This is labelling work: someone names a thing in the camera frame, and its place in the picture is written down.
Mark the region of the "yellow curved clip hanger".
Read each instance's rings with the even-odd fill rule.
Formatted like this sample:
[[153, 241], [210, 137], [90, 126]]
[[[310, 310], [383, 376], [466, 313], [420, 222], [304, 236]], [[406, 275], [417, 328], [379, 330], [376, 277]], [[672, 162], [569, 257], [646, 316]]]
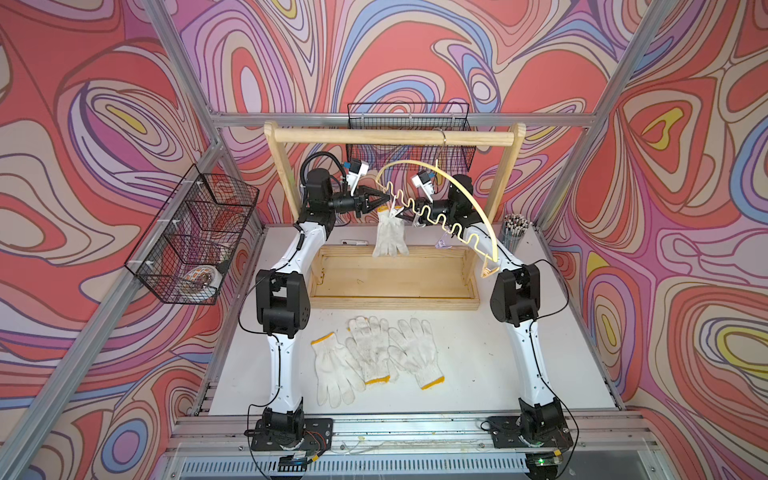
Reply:
[[[416, 130], [383, 130], [372, 133], [373, 143], [375, 145], [405, 145], [405, 146], [510, 146], [510, 140], [506, 138], [508, 132], [475, 132], [475, 131], [416, 131]], [[480, 217], [481, 223], [487, 229], [487, 234], [491, 244], [490, 252], [487, 253], [480, 246], [480, 237], [477, 233], [467, 233], [468, 227], [464, 227], [458, 220], [458, 212], [447, 214], [446, 210], [440, 210], [437, 214], [432, 214], [432, 204], [419, 204], [415, 198], [408, 197], [406, 192], [401, 189], [395, 189], [392, 182], [386, 184], [380, 181], [385, 170], [401, 164], [409, 164], [420, 167], [422, 170], [432, 171], [436, 176], [444, 178], [449, 182], [464, 199], [469, 202]], [[428, 164], [417, 160], [397, 160], [392, 161], [381, 167], [375, 177], [377, 187], [390, 196], [392, 204], [400, 204], [405, 209], [410, 210], [415, 219], [422, 216], [432, 225], [439, 225], [446, 234], [457, 237], [464, 245], [470, 246], [480, 258], [483, 259], [482, 277], [487, 278], [491, 274], [501, 270], [504, 264], [512, 265], [517, 268], [520, 263], [513, 257], [502, 245], [498, 243], [498, 238], [493, 232], [489, 218], [480, 208], [473, 195], [456, 178], [449, 175], [437, 165]]]

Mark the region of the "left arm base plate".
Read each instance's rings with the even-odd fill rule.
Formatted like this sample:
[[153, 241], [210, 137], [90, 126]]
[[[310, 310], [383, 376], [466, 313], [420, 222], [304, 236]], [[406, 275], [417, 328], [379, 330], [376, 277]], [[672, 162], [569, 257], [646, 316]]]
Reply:
[[332, 446], [334, 420], [330, 417], [276, 417], [259, 419], [247, 430], [251, 451], [305, 451], [322, 453]]

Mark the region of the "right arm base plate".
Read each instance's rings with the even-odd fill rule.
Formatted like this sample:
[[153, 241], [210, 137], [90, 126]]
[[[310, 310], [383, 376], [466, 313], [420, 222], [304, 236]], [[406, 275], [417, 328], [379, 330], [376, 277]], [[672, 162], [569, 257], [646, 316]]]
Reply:
[[491, 416], [480, 428], [489, 433], [495, 448], [532, 448], [567, 450], [574, 445], [563, 418], [535, 419], [525, 413], [519, 416]]

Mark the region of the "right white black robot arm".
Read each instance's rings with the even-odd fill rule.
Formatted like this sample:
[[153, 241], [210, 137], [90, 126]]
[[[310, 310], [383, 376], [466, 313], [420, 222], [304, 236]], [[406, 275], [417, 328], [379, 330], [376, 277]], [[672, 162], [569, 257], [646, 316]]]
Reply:
[[541, 318], [541, 275], [534, 263], [525, 264], [495, 237], [495, 232], [473, 204], [472, 180], [449, 176], [447, 197], [433, 203], [416, 200], [416, 219], [449, 228], [452, 236], [473, 248], [493, 272], [490, 310], [508, 330], [520, 381], [518, 426], [520, 441], [531, 447], [573, 445], [566, 415], [569, 410], [549, 384], [538, 338]]

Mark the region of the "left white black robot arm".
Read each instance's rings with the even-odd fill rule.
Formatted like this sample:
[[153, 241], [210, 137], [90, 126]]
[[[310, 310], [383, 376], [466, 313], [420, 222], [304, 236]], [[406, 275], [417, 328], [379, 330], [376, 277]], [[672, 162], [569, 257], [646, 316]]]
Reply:
[[295, 438], [304, 432], [304, 411], [294, 354], [297, 336], [311, 314], [306, 277], [312, 262], [328, 240], [338, 214], [352, 212], [360, 217], [391, 200], [379, 189], [365, 185], [351, 189], [345, 182], [336, 192], [332, 175], [324, 168], [303, 174], [301, 184], [304, 194], [296, 236], [275, 266], [255, 276], [256, 316], [269, 344], [272, 381], [262, 429]]

